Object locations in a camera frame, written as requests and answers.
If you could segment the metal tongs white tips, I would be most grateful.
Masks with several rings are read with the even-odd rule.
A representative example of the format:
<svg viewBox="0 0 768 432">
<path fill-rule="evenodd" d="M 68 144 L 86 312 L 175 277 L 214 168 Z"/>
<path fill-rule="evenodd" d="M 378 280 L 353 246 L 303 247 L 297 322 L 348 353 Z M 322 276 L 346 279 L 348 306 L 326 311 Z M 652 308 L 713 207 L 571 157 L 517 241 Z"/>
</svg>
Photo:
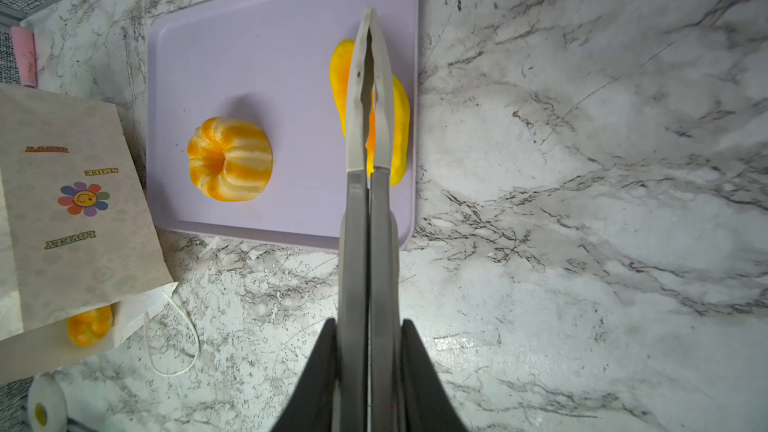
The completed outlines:
<svg viewBox="0 0 768 432">
<path fill-rule="evenodd" d="M 397 431 L 399 252 L 390 208 L 395 91 L 377 11 L 363 13 L 346 99 L 346 211 L 339 243 L 337 316 L 340 431 Z"/>
</svg>

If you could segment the yellow oval fake bread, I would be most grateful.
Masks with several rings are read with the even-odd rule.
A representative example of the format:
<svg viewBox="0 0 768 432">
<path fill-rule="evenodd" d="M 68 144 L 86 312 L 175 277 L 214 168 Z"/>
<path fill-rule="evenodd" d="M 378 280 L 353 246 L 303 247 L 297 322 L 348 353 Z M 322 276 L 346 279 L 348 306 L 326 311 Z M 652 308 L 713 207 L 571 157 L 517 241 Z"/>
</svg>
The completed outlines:
<svg viewBox="0 0 768 432">
<path fill-rule="evenodd" d="M 346 99 L 353 51 L 354 41 L 351 39 L 342 40 L 335 48 L 331 56 L 329 66 L 330 87 L 336 108 L 339 113 L 343 135 L 346 135 Z M 390 170 L 390 186 L 395 187 L 402 181 L 407 169 L 407 154 L 410 133 L 410 103 L 406 91 L 399 79 L 394 76 L 392 80 L 395 124 L 393 155 Z M 371 176 L 374 171 L 375 145 L 375 110 L 372 110 L 369 135 L 366 142 L 368 176 Z"/>
</svg>

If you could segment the white paper gift bag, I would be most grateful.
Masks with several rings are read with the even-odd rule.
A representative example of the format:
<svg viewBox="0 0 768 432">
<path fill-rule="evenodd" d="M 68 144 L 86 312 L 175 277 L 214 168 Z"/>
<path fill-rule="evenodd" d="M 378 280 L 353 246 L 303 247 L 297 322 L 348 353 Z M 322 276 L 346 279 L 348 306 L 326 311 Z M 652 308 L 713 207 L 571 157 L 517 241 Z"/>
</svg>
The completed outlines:
<svg viewBox="0 0 768 432">
<path fill-rule="evenodd" d="M 114 105 L 1 88 L 1 380 L 112 350 L 172 302 L 177 283 Z M 67 319 L 110 306 L 98 343 Z"/>
</svg>

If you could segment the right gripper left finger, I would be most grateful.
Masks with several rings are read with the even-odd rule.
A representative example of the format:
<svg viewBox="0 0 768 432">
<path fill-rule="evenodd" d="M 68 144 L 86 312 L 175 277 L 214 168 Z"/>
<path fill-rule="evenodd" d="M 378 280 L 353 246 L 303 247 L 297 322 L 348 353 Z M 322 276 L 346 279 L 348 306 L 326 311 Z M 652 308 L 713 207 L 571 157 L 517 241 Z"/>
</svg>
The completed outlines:
<svg viewBox="0 0 768 432">
<path fill-rule="evenodd" d="M 337 352 L 336 320 L 330 318 L 323 324 L 294 392 L 272 431 L 332 429 Z"/>
</svg>

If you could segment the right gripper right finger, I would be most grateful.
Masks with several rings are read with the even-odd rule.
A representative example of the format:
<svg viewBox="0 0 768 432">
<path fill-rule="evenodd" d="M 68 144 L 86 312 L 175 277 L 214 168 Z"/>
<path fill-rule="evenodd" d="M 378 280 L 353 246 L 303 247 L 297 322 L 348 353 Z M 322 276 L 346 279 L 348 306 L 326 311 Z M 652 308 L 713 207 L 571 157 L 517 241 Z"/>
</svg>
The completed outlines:
<svg viewBox="0 0 768 432">
<path fill-rule="evenodd" d="M 401 363 L 406 431 L 467 432 L 409 319 L 401 328 Z"/>
</svg>

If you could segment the yellow ring fake bread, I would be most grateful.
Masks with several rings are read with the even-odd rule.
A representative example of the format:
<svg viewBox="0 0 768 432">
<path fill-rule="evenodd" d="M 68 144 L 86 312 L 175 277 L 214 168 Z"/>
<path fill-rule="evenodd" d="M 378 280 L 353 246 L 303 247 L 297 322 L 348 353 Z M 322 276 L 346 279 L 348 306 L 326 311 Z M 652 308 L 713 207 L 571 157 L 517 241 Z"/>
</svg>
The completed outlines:
<svg viewBox="0 0 768 432">
<path fill-rule="evenodd" d="M 193 185 L 220 202 L 258 197 L 273 171 L 274 157 L 266 133 L 239 119 L 206 120 L 190 139 L 187 155 Z"/>
</svg>

